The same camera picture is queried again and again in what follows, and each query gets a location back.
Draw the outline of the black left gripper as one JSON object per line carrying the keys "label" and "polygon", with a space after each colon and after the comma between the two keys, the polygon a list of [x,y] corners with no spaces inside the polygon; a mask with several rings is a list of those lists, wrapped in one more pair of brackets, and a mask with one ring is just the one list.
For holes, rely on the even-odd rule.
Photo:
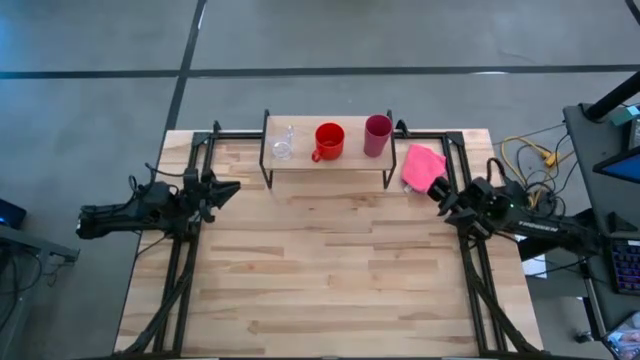
{"label": "black left gripper", "polygon": [[212,206],[222,208],[241,189],[239,181],[214,181],[212,183],[212,205],[210,202],[211,181],[215,175],[211,169],[203,171],[199,184],[198,212],[206,223],[213,223],[215,216],[211,213]]}

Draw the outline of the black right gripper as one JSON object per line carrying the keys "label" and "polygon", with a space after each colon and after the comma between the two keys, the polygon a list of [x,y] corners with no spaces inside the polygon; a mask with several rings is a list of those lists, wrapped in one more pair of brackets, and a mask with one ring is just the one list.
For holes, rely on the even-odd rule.
{"label": "black right gripper", "polygon": [[454,226],[459,235],[488,234],[479,213],[479,208],[487,200],[486,191],[469,187],[462,193],[455,193],[450,190],[449,181],[439,176],[430,186],[427,195],[439,202],[438,215],[446,215],[444,222]]}

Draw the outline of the tall dark red cup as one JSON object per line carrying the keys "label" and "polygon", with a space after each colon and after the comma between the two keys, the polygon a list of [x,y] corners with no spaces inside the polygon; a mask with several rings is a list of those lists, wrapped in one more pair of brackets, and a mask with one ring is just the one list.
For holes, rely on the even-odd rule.
{"label": "tall dark red cup", "polygon": [[381,114],[370,116],[365,122],[364,153],[369,157],[382,154],[393,130],[392,120]]}

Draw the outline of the red mug with handle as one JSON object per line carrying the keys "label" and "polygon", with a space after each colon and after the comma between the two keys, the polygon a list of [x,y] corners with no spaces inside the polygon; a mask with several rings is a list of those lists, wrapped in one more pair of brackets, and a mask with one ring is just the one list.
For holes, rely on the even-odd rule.
{"label": "red mug with handle", "polygon": [[315,149],[311,159],[314,162],[321,160],[338,159],[344,147],[344,129],[336,123],[324,123],[315,131]]}

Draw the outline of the wooden shelf with black legs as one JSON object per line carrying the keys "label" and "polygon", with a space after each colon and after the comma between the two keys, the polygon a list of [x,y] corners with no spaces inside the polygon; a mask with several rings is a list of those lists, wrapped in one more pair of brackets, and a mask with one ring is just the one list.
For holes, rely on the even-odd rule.
{"label": "wooden shelf with black legs", "polygon": [[[310,115],[272,115],[264,112],[259,168],[268,188],[273,186],[276,171],[379,171],[383,175],[383,186],[388,187],[397,165],[395,140],[390,137],[382,154],[369,157],[364,151],[365,116],[310,116]],[[336,123],[345,132],[343,152],[336,160],[311,159],[315,149],[315,131],[324,123]],[[293,154],[288,160],[276,159],[271,151],[271,139],[294,127]]]}

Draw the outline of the pink cloth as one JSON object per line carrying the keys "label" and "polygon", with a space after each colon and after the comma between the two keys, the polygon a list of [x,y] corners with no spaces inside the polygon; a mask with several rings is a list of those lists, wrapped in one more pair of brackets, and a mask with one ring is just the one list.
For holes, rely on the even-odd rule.
{"label": "pink cloth", "polygon": [[419,144],[409,146],[401,171],[406,192],[426,194],[435,180],[445,173],[445,156]]}

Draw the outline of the clear glass mug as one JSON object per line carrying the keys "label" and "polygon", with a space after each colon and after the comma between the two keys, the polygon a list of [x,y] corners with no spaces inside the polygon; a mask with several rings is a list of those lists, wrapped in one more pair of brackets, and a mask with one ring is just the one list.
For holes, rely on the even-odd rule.
{"label": "clear glass mug", "polygon": [[276,159],[288,160],[293,154],[294,127],[289,125],[286,131],[271,139],[272,155]]}

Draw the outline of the dark grey desk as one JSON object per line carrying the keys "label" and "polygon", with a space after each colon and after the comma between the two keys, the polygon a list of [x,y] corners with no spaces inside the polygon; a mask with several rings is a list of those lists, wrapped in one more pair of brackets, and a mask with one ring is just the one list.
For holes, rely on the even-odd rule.
{"label": "dark grey desk", "polygon": [[586,186],[595,227],[605,237],[599,255],[587,261],[591,280],[586,282],[587,314],[591,333],[601,340],[633,313],[640,311],[640,296],[622,294],[614,288],[610,247],[615,239],[640,241],[640,184],[601,175],[593,166],[628,151],[628,131],[609,122],[586,119],[580,106],[563,109],[582,178]]}

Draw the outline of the blue screen monitor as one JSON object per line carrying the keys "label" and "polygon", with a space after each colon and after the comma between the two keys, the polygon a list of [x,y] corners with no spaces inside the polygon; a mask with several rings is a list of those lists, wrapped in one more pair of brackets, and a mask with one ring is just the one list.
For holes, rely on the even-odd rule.
{"label": "blue screen monitor", "polygon": [[621,152],[593,166],[595,173],[640,184],[640,146]]}

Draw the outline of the black pole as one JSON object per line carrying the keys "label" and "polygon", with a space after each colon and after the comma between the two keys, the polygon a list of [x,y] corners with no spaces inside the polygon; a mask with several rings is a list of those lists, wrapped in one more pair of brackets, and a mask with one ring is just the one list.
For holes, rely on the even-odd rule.
{"label": "black pole", "polygon": [[606,115],[623,102],[640,92],[640,71],[618,85],[595,104],[582,110],[583,115],[592,122],[599,123]]}

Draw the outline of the grey side stand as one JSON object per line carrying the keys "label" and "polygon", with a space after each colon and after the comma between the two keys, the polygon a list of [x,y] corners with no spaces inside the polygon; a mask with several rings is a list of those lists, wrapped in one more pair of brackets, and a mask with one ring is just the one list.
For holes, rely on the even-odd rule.
{"label": "grey side stand", "polygon": [[78,248],[0,224],[0,360],[9,360],[16,352],[51,258],[73,264],[79,253]]}

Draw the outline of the keyboard with coloured keys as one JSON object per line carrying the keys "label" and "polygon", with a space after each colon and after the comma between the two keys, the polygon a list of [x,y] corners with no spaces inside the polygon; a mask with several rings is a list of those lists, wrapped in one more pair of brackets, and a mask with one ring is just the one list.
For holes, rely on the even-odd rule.
{"label": "keyboard with coloured keys", "polygon": [[613,240],[610,247],[610,259],[616,291],[640,296],[640,241]]}

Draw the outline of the teal box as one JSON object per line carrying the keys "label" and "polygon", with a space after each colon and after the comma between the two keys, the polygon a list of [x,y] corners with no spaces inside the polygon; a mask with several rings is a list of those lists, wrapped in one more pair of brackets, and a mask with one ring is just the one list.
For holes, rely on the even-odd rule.
{"label": "teal box", "polygon": [[611,122],[615,126],[622,126],[640,117],[640,108],[636,105],[617,108],[611,115]]}

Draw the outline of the tablet with colourful screen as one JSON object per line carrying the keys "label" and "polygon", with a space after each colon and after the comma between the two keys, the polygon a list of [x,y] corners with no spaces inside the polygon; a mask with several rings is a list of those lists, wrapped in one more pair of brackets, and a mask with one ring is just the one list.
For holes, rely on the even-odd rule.
{"label": "tablet with colourful screen", "polygon": [[616,360],[640,360],[640,311],[607,333],[603,342]]}

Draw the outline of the black aluminium table frame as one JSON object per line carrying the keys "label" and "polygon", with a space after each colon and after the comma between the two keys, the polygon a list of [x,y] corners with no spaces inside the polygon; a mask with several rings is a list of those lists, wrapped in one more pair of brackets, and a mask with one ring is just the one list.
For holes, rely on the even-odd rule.
{"label": "black aluminium table frame", "polygon": [[263,173],[259,131],[219,134],[242,187],[203,226],[189,296],[152,342],[178,356],[474,356],[511,344],[470,295],[437,205],[367,171]]}

